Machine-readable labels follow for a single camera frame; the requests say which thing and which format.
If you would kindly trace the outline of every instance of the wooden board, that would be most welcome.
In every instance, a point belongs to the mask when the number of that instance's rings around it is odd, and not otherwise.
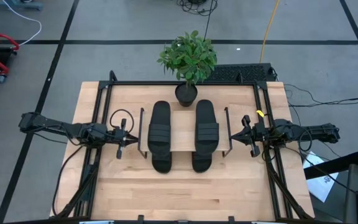
[[[82,84],[74,123],[91,121],[97,86],[97,82]],[[194,131],[194,118],[183,122],[173,120],[194,117],[192,111],[196,102],[189,108],[182,108],[175,98],[174,88],[113,86],[109,116],[119,108],[130,111],[135,120],[132,134],[137,136],[140,107],[145,108],[145,131],[150,120],[147,116],[150,117],[154,103],[166,100],[174,114],[172,123],[182,128],[182,131],[187,130],[190,133],[187,134],[188,137],[183,138],[190,138],[191,132]],[[291,120],[283,83],[268,83],[268,92],[274,118]],[[224,108],[229,108],[233,134],[242,129],[241,118],[245,114],[250,116],[252,124],[257,122],[252,87],[198,86],[198,93],[197,100],[207,99],[213,102],[220,125],[225,123],[225,120],[220,118],[224,117]],[[128,115],[121,112],[113,117],[113,124],[119,124],[122,118],[128,119],[127,127],[130,127]],[[227,132],[220,133],[220,137],[226,135]],[[147,145],[146,140],[147,137],[143,138],[143,145]],[[249,146],[233,141],[230,155],[223,158],[221,152],[215,152],[211,168],[205,173],[197,174],[191,166],[191,152],[186,152],[194,146],[180,140],[172,143],[177,146],[177,151],[173,152],[172,170],[168,174],[156,172],[151,165],[151,156],[144,159],[137,151],[137,144],[126,147],[121,160],[116,159],[117,146],[104,146],[92,219],[136,220],[138,215],[145,215],[146,220],[227,220],[228,216],[235,216],[238,221],[274,220],[265,162],[260,156],[251,158]],[[225,144],[227,143],[224,140],[222,144],[219,143],[221,150],[225,149]],[[288,144],[288,147],[296,149],[296,143]],[[65,159],[75,149],[75,146],[69,144]],[[78,188],[84,154],[85,150],[80,151],[67,163],[63,171],[56,202],[58,211]],[[305,211],[313,216],[299,155],[282,149],[282,159],[289,191]],[[277,192],[281,215],[284,217],[282,195],[278,189]]]

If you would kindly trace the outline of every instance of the wooden tabletop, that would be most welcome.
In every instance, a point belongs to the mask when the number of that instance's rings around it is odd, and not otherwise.
[[[73,123],[91,121],[97,86],[98,82],[82,84]],[[144,159],[137,151],[137,144],[126,147],[121,160],[116,159],[116,145],[105,145],[91,218],[136,220],[138,215],[144,215],[145,220],[224,221],[228,216],[234,216],[236,221],[274,220],[266,166],[261,156],[252,158],[249,146],[233,141],[233,150],[227,157],[223,158],[221,152],[215,152],[211,168],[198,174],[192,169],[191,152],[188,152],[194,147],[194,142],[183,140],[194,138],[195,105],[198,100],[207,99],[213,102],[217,122],[221,127],[219,150],[227,150],[224,108],[229,108],[232,134],[243,128],[241,118],[245,114],[250,116],[251,124],[257,122],[252,87],[197,86],[197,99],[188,108],[179,105],[174,89],[175,86],[113,86],[108,117],[120,108],[131,112],[135,120],[134,130],[131,132],[134,136],[137,136],[139,131],[140,108],[145,109],[141,141],[143,151],[147,151],[145,130],[150,121],[152,107],[158,100],[169,102],[172,126],[177,127],[176,132],[182,137],[172,139],[172,148],[175,148],[175,151],[172,152],[172,169],[168,174],[155,171],[151,156]],[[283,83],[268,83],[268,92],[274,118],[291,120]],[[263,112],[266,113],[263,93],[259,93]],[[101,107],[98,122],[101,120],[103,103]],[[127,118],[127,127],[130,127],[130,118],[122,112],[114,115],[113,124],[119,125],[122,118]],[[298,149],[295,142],[287,146]],[[65,159],[75,149],[76,146],[69,143]],[[299,155],[288,149],[282,149],[281,152],[289,191],[304,210],[314,216]],[[57,211],[67,204],[78,189],[84,155],[85,150],[81,150],[67,163],[62,173],[56,201]],[[278,188],[277,192],[281,216],[285,217],[282,194]]]

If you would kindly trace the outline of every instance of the black slide sandal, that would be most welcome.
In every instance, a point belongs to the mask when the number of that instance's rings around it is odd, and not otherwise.
[[[154,104],[147,146],[152,153],[154,169],[162,174],[169,172],[172,166],[171,107],[166,101]]]
[[[200,100],[196,107],[196,152],[191,153],[193,169],[207,171],[212,164],[212,153],[219,143],[219,124],[216,122],[214,106],[209,100]]]

